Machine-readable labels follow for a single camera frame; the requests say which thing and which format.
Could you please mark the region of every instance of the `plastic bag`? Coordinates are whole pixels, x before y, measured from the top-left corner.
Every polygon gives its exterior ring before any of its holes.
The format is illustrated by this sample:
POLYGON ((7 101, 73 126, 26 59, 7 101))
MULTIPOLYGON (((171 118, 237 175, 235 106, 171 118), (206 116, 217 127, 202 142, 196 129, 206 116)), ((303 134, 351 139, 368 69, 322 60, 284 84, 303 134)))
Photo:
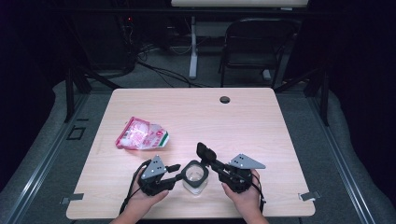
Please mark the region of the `plastic bag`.
POLYGON ((168 132, 160 125, 131 117, 117 139, 116 146, 126 149, 151 149, 164 147, 168 140, 168 132))

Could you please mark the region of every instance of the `human hand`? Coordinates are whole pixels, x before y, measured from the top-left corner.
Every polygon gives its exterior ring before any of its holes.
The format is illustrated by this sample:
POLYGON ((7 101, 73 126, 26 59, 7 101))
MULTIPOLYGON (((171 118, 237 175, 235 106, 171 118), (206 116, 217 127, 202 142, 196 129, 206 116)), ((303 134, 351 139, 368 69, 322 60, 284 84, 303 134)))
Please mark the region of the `human hand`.
MULTIPOLYGON (((137 174, 137 178, 134 181, 134 185, 132 187, 132 193, 136 192, 140 187, 137 183, 137 180, 143 173, 143 169, 139 171, 137 174)), ((163 198, 168 195, 169 190, 163 190, 160 193, 154 196, 148 196, 142 190, 139 189, 137 193, 134 194, 133 197, 128 201, 125 210, 111 223, 112 224, 135 224, 138 220, 140 220, 155 203, 160 202, 163 198)))
MULTIPOLYGON (((251 173, 257 176, 257 178, 253 176, 253 184, 259 186, 259 173, 254 169, 251 170, 251 173)), ((268 221, 262 215, 262 211, 260 211, 260 193, 255 188, 250 187, 245 192, 235 193, 228 187, 227 184, 221 183, 221 185, 225 194, 233 201, 236 210, 238 210, 239 214, 241 214, 246 223, 268 223, 268 221)))

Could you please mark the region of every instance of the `table leg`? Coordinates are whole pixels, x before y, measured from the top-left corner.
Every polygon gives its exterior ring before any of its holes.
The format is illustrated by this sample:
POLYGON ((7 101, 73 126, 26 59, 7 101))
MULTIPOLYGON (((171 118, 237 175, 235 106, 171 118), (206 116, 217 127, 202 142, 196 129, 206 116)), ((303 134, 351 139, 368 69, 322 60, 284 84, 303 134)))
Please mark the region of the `table leg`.
POLYGON ((191 17, 191 62, 190 62, 190 75, 191 79, 197 78, 197 39, 195 33, 195 17, 191 17))

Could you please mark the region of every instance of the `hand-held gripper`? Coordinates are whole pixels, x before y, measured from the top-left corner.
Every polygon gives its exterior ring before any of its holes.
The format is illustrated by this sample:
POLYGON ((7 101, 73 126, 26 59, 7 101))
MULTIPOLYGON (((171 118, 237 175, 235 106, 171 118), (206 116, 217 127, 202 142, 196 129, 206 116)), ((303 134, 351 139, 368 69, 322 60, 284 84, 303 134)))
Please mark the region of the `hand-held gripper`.
POLYGON ((206 166, 210 166, 211 169, 218 173, 219 181, 227 184, 227 186, 233 191, 237 193, 244 192, 248 190, 251 186, 253 186, 261 195, 260 201, 260 209, 262 210, 263 204, 265 200, 263 199, 261 185, 259 180, 259 186, 253 184, 253 174, 250 169, 265 169, 265 165, 254 161, 250 157, 239 154, 234 157, 228 164, 224 164, 217 160, 216 153, 206 147, 203 143, 197 144, 197 155, 201 158, 201 162, 191 161, 180 174, 175 177, 171 177, 165 180, 162 180, 164 174, 166 172, 172 173, 174 171, 179 170, 180 164, 175 164, 172 166, 165 166, 161 160, 161 158, 156 155, 152 160, 148 160, 143 162, 137 171, 134 173, 134 177, 131 183, 131 186, 128 191, 128 195, 125 198, 122 207, 120 209, 120 213, 124 210, 126 204, 134 196, 137 191, 132 192, 132 188, 134 182, 137 178, 138 173, 141 169, 143 170, 142 175, 138 178, 137 183, 139 185, 139 189, 141 189, 148 196, 153 196, 160 193, 163 190, 171 190, 174 188, 176 182, 178 180, 184 179, 192 186, 200 186, 201 183, 205 181, 207 178, 207 168, 206 166), (191 165, 199 165, 204 170, 204 177, 199 181, 191 182, 186 177, 186 171, 190 168, 191 165))

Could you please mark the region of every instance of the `wrist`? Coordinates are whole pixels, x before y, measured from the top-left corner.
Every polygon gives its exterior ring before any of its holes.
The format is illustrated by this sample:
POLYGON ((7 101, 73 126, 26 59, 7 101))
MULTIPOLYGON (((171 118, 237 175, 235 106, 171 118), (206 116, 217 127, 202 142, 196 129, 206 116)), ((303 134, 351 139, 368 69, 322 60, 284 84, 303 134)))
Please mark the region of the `wrist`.
POLYGON ((264 224, 268 223, 265 217, 262 215, 260 210, 250 212, 246 215, 243 215, 242 218, 246 221, 247 224, 264 224))
POLYGON ((137 217, 134 213, 124 211, 111 224, 135 224, 140 217, 137 217))

